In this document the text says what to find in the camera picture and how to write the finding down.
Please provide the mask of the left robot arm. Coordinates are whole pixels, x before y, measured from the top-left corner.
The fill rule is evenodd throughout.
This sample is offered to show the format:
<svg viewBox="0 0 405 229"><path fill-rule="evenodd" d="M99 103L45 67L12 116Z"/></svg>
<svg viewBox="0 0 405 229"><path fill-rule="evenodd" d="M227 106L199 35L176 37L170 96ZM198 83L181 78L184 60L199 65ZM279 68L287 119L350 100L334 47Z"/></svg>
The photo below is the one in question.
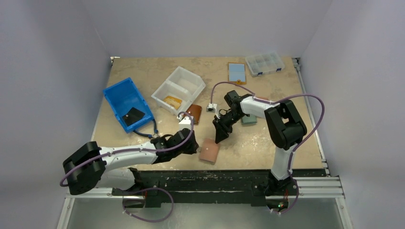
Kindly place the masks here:
<svg viewBox="0 0 405 229"><path fill-rule="evenodd" d="M195 154L198 147L194 131L188 128L135 146L100 147L87 142L63 162L65 175L59 185L71 195L99 187L131 190L141 186L134 165L169 162L181 154Z"/></svg>

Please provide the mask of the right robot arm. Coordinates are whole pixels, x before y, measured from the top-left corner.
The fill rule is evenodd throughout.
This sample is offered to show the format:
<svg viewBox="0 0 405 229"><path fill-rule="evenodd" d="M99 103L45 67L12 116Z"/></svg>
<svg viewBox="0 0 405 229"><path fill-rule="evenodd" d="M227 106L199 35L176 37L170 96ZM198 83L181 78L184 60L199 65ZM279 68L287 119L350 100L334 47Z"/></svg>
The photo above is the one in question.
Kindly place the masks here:
<svg viewBox="0 0 405 229"><path fill-rule="evenodd" d="M229 106L225 114L216 112L213 125L215 142L227 139L233 124L245 116L256 116L266 120L272 142L276 146L274 162L268 175L264 192L269 195L288 185L292 178L292 162L295 149L307 134L307 128L291 100L280 103L265 101L251 94L239 95L230 91L224 99Z"/></svg>

